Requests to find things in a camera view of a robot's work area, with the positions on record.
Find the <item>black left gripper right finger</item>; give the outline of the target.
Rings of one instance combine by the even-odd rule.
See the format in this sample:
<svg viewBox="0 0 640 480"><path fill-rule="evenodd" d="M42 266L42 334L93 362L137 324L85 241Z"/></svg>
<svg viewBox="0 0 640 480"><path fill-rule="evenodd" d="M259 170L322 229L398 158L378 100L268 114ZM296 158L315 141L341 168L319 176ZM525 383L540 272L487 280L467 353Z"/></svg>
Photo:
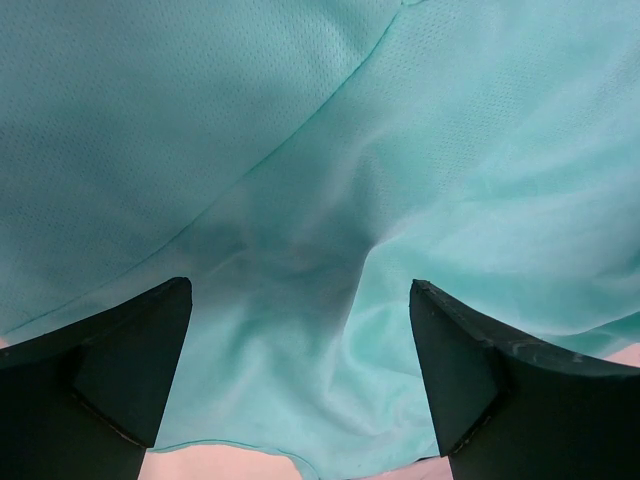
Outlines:
<svg viewBox="0 0 640 480"><path fill-rule="evenodd" d="M635 479L639 371L508 326L416 280L410 320L456 479Z"/></svg>

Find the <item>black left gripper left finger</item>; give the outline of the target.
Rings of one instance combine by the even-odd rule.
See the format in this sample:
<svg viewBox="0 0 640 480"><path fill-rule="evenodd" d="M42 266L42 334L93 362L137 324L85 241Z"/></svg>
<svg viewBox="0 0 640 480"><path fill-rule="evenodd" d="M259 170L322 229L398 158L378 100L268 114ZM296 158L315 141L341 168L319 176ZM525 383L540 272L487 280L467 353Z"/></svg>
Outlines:
<svg viewBox="0 0 640 480"><path fill-rule="evenodd" d="M176 277L2 349L2 478L137 478L159 433L191 311L191 282Z"/></svg>

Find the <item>teal t shirt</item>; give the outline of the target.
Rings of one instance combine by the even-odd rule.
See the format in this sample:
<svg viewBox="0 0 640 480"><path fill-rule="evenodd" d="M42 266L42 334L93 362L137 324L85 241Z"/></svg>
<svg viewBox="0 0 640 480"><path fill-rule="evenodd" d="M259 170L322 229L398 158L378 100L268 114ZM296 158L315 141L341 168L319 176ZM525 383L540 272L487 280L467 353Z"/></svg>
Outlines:
<svg viewBox="0 0 640 480"><path fill-rule="evenodd" d="M437 453L416 279L579 353L639 340L635 1L5 1L1 337L166 279L156 448L308 479Z"/></svg>

